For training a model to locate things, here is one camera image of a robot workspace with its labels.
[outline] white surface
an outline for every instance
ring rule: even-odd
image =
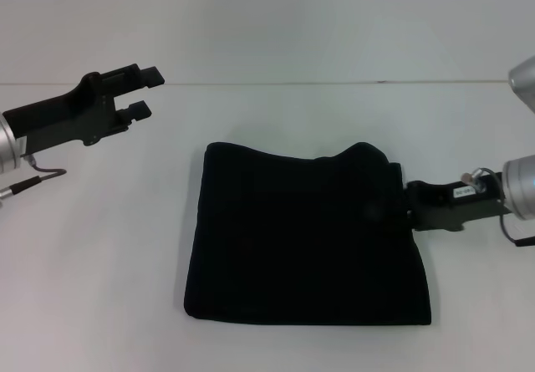
[[[2,87],[0,110],[67,88]],[[533,153],[535,115],[505,84],[161,87],[120,103],[141,98],[150,119],[38,155],[68,175],[0,211],[2,372],[532,369],[535,248],[497,220],[415,234],[429,327],[219,324],[181,305],[208,143],[315,157],[365,140],[406,180],[445,183]]]
[[[0,83],[157,65],[172,83],[505,79],[535,0],[0,0]]]

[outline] white table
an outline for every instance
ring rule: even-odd
[[[531,370],[535,249],[496,219],[415,234],[431,326],[220,324],[181,303],[213,141],[304,158],[367,141],[430,183],[535,153],[535,115],[506,84],[361,84],[504,79],[535,52],[534,2],[0,0],[1,111],[134,62],[170,82],[118,100],[153,110],[129,132],[37,154],[68,174],[4,203],[0,370]]]

